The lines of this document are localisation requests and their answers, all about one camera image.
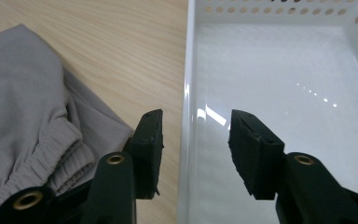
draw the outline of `fabric fold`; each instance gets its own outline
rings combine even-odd
[[[90,180],[131,134],[39,36],[24,25],[0,33],[0,205],[22,189],[61,194]]]

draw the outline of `basket hole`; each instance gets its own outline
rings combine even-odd
[[[326,10],[326,12],[324,13],[326,16],[331,15],[334,12],[334,10],[332,8],[329,8]]]
[[[344,15],[346,12],[347,12],[347,9],[342,8],[342,9],[338,12],[338,15],[339,15],[339,16],[342,16],[342,15]]]
[[[264,13],[269,14],[271,10],[272,9],[270,7],[266,7],[266,9],[264,9]]]
[[[254,8],[252,9],[252,13],[253,13],[253,14],[256,14],[259,10],[260,10],[260,9],[258,9],[258,7],[254,7]]]
[[[241,13],[245,13],[247,10],[248,10],[247,7],[242,7],[242,8],[241,8]]]
[[[283,7],[279,7],[276,11],[277,14],[283,13]]]
[[[289,11],[288,11],[289,15],[293,15],[293,14],[295,14],[295,12],[296,12],[295,7],[290,8]]]
[[[212,8],[211,8],[211,7],[206,7],[206,8],[205,8],[205,12],[207,12],[207,13],[212,12]]]
[[[354,23],[358,24],[358,17],[354,20]]]
[[[312,14],[313,15],[318,15],[319,13],[321,13],[321,9],[320,8],[316,8],[315,10],[313,10]]]
[[[301,13],[301,15],[305,15],[305,14],[308,13],[308,11],[309,11],[309,9],[303,8],[303,9],[300,11],[300,13]]]
[[[231,7],[228,9],[228,13],[234,13],[235,12],[235,7]]]

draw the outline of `light wood surface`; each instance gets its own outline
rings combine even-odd
[[[137,201],[138,223],[176,223],[186,14],[186,0],[0,1],[0,31],[36,32],[132,128],[164,111],[161,196]]]

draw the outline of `gray sweatpants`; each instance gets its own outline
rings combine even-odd
[[[131,133],[36,34],[0,33],[0,205],[29,187],[60,194],[90,180]]]

